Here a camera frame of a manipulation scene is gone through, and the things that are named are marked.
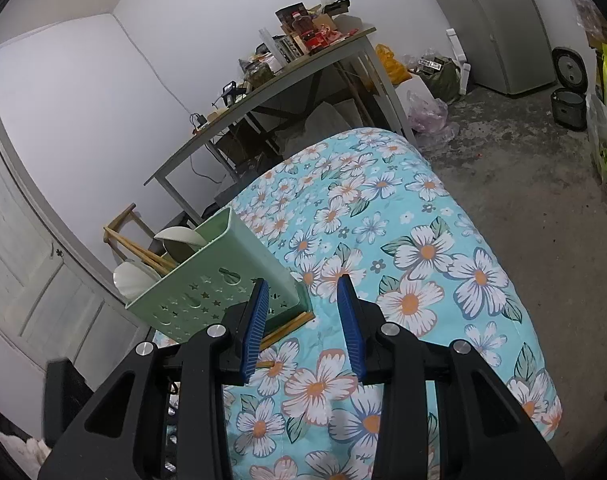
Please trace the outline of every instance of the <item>concrete floor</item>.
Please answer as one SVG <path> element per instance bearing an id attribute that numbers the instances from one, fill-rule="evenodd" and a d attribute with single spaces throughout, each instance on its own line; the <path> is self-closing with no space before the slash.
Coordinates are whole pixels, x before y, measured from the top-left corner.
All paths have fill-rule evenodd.
<path id="1" fill-rule="evenodd" d="M 461 125 L 426 153 L 515 283 L 563 406 L 562 463 L 607 425 L 607 207 L 587 134 L 552 121 L 552 89 L 513 100 L 476 88 Z"/>

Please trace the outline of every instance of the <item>orange plastic bag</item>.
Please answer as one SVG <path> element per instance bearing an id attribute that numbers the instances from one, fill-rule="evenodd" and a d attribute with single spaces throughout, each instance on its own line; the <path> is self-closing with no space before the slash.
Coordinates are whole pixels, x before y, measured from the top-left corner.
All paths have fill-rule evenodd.
<path id="1" fill-rule="evenodd" d="M 376 53 L 388 73 L 388 77 L 390 78 L 390 81 L 392 81 L 392 84 L 399 85 L 408 79 L 412 79 L 412 75 L 408 72 L 406 67 L 394 59 L 394 52 L 389 46 L 378 44 Z"/>

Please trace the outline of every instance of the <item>wooden stick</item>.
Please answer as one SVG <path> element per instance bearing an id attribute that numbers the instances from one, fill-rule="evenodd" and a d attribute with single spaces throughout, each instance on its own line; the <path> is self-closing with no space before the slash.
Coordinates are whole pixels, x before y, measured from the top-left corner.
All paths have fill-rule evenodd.
<path id="1" fill-rule="evenodd" d="M 127 242 L 127 243 L 129 243 L 130 246 L 135 247 L 140 253 L 145 254 L 146 256 L 148 256 L 148 258 L 150 258 L 151 260 L 154 260 L 155 262 L 157 262 L 161 266 L 168 267 L 168 269 L 170 269 L 170 270 L 172 270 L 175 267 L 177 267 L 177 265 L 175 265 L 173 262 L 169 262 L 168 260 L 164 260 L 161 256 L 153 253 L 152 251 L 149 251 L 148 249 L 144 249 L 139 244 L 133 242 L 132 240 L 129 240 L 128 238 L 125 238 L 124 236 L 120 235 L 116 231 L 113 231 L 109 227 L 105 227 L 104 229 L 108 232 L 108 234 L 110 236 L 112 236 L 115 240 L 117 240 L 121 244 L 124 244 L 124 241 Z"/>
<path id="2" fill-rule="evenodd" d="M 302 312 L 299 316 L 295 317 L 295 319 L 289 321 L 285 325 L 279 327 L 274 332 L 271 332 L 267 336 L 265 336 L 261 340 L 260 351 L 269 348 L 271 345 L 274 345 L 280 339 L 283 339 L 288 334 L 293 333 L 302 325 L 305 325 L 310 320 L 314 319 L 314 314 L 312 312 Z"/>
<path id="3" fill-rule="evenodd" d="M 115 237 L 115 234 L 117 234 L 114 231 L 112 231 L 112 229 L 108 229 L 107 227 L 104 227 L 104 229 L 106 229 L 108 234 L 110 234 L 110 236 L 112 236 L 112 237 Z M 126 249 L 131 251 L 133 254 L 136 254 L 136 256 L 138 256 L 141 259 L 141 261 L 143 261 L 144 263 L 151 266 L 154 270 L 156 270 L 162 276 L 166 276 L 166 274 L 168 274 L 170 272 L 170 270 L 167 267 L 161 266 L 154 260 L 150 259 L 144 252 L 141 252 L 137 247 L 133 246 L 132 243 L 127 238 L 123 238 L 122 236 L 117 234 L 117 237 L 115 237 L 115 240 L 117 240 L 119 243 L 121 243 Z"/>

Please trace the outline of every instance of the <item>wooden desk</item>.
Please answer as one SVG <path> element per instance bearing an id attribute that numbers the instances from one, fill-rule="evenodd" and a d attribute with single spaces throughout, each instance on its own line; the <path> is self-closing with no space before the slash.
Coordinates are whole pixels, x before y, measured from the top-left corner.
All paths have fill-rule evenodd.
<path id="1" fill-rule="evenodd" d="M 394 87 L 381 64 L 379 57 L 375 53 L 367 35 L 373 33 L 375 27 L 357 32 L 354 36 L 346 40 L 335 43 L 325 48 L 314 56 L 309 56 L 306 60 L 287 66 L 267 83 L 257 89 L 254 89 L 241 101 L 236 102 L 227 111 L 222 113 L 212 123 L 208 124 L 199 133 L 193 136 L 188 142 L 180 147 L 166 162 L 154 172 L 154 174 L 144 183 L 148 184 L 153 178 L 162 185 L 173 199 L 188 213 L 190 218 L 200 224 L 203 220 L 201 216 L 188 204 L 180 195 L 179 191 L 168 181 L 168 175 L 174 171 L 184 160 L 195 153 L 201 146 L 205 146 L 215 158 L 221 162 L 231 176 L 238 180 L 237 174 L 230 167 L 228 162 L 212 143 L 212 139 L 231 126 L 233 123 L 243 119 L 249 112 L 257 106 L 264 104 L 275 95 L 286 88 L 299 83 L 308 76 L 323 70 L 324 68 L 346 59 L 349 56 L 357 55 L 363 63 L 368 75 L 375 84 L 375 88 L 381 97 L 383 104 L 382 112 L 386 119 L 398 134 L 405 136 L 410 142 L 415 144 L 415 138 L 408 123 L 401 102 L 394 91 Z"/>

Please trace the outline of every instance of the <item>table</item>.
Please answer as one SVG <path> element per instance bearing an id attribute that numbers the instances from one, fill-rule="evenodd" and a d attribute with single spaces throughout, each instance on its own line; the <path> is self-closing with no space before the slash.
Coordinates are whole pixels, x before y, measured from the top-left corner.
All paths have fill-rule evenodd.
<path id="1" fill-rule="evenodd" d="M 184 160 L 195 153 L 199 148 L 205 146 L 215 158 L 226 168 L 231 176 L 238 181 L 238 176 L 228 164 L 223 155 L 212 143 L 212 139 L 218 136 L 224 129 L 231 126 L 247 116 L 249 112 L 261 106 L 263 103 L 279 94 L 286 88 L 302 81 L 322 69 L 340 62 L 349 56 L 357 55 L 363 63 L 368 75 L 375 84 L 375 88 L 381 97 L 382 111 L 394 130 L 405 136 L 415 144 L 414 135 L 408 118 L 403 111 L 401 102 L 397 97 L 394 87 L 388 77 L 385 68 L 376 55 L 367 35 L 376 31 L 375 27 L 356 33 L 346 40 L 337 42 L 325 48 L 314 56 L 309 56 L 305 61 L 293 63 L 280 71 L 274 78 L 261 87 L 253 90 L 244 99 L 232 105 L 226 112 L 219 115 L 214 121 L 206 125 L 192 139 L 178 149 L 154 174 L 144 183 L 146 186 L 152 179 L 170 194 L 181 208 L 195 221 L 200 224 L 203 220 L 195 209 L 181 196 L 180 192 L 168 181 L 168 175 L 174 171 Z"/>
<path id="2" fill-rule="evenodd" d="M 467 339 L 552 437 L 561 403 L 528 313 L 471 219 L 406 139 L 376 128 L 338 134 L 263 174 L 230 205 L 308 288 L 315 313 L 260 354 L 272 368 L 247 386 L 224 387 L 235 478 L 369 478 L 383 388 L 357 384 L 350 371 L 336 303 L 343 274 L 360 298 L 421 340 Z M 433 384 L 426 389 L 435 479 L 439 413 Z"/>

